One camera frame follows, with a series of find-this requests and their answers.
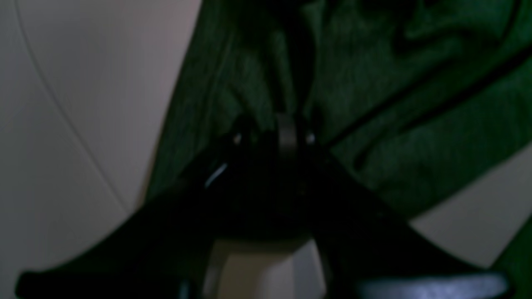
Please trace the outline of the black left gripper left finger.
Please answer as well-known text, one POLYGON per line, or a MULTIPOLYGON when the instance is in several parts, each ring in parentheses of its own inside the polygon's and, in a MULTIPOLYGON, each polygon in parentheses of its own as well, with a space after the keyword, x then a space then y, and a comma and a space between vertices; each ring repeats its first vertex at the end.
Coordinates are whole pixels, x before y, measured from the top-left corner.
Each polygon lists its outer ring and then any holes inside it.
POLYGON ((217 239, 287 231, 272 193, 278 133, 241 116, 173 183, 87 252, 19 276, 19 299, 197 299, 217 239))

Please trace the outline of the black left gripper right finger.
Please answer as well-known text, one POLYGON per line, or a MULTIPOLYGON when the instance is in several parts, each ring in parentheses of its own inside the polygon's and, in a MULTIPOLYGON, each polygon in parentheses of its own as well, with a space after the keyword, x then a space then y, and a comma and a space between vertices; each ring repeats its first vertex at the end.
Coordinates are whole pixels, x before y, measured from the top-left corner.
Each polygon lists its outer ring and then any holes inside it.
POLYGON ((509 299, 512 282, 453 257, 352 178, 301 117, 277 114, 285 208, 310 233, 330 299, 509 299))

